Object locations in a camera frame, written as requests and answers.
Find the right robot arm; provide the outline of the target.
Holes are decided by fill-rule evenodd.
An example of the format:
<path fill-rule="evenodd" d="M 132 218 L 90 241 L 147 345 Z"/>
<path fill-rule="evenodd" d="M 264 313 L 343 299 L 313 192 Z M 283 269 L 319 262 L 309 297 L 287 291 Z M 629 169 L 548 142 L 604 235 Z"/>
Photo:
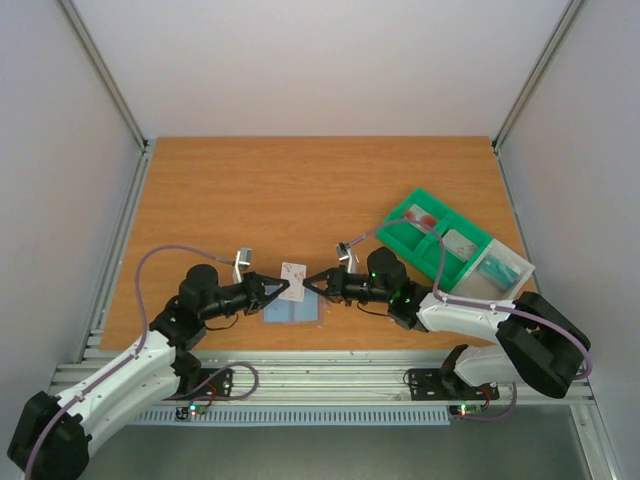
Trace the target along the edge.
<path fill-rule="evenodd" d="M 514 301 L 453 298 L 410 279 L 386 247 L 367 258 L 367 271 L 345 265 L 303 281 L 333 303 L 383 303 L 405 330 L 450 332 L 488 341 L 486 347 L 456 346 L 437 374 L 451 399 L 484 385 L 522 381 L 550 398 L 566 396 L 590 349 L 588 338 L 544 297 L 525 292 Z"/>

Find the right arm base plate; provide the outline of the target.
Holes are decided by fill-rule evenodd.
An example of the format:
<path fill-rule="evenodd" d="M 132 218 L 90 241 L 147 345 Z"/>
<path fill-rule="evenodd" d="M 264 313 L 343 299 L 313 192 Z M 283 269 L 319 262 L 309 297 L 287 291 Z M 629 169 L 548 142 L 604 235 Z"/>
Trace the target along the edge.
<path fill-rule="evenodd" d="M 469 386 L 454 372 L 442 369 L 409 369 L 403 375 L 403 383 L 409 388 L 413 401 L 493 401 L 500 398 L 497 387 L 490 384 Z"/>

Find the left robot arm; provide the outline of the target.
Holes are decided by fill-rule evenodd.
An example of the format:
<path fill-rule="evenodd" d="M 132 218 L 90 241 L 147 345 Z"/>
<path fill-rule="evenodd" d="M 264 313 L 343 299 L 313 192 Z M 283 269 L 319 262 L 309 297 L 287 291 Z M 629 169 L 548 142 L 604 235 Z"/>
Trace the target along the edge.
<path fill-rule="evenodd" d="M 255 272 L 222 286 L 217 270 L 188 270 L 142 335 L 85 380 L 57 395 L 39 392 L 25 404 L 7 455 L 27 479 L 77 479 L 100 446 L 130 420 L 165 399 L 189 398 L 206 379 L 191 354 L 207 321 L 264 309 L 289 282 Z"/>

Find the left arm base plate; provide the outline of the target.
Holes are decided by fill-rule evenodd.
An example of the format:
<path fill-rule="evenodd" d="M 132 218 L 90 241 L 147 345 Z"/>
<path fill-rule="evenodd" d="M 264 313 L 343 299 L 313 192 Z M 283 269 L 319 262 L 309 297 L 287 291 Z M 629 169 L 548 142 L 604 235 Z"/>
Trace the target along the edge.
<path fill-rule="evenodd" d="M 193 400 L 204 397 L 210 398 L 213 393 L 217 396 L 228 397 L 233 386 L 232 369 L 199 369 L 180 379 L 177 391 L 169 397 L 170 400 Z"/>

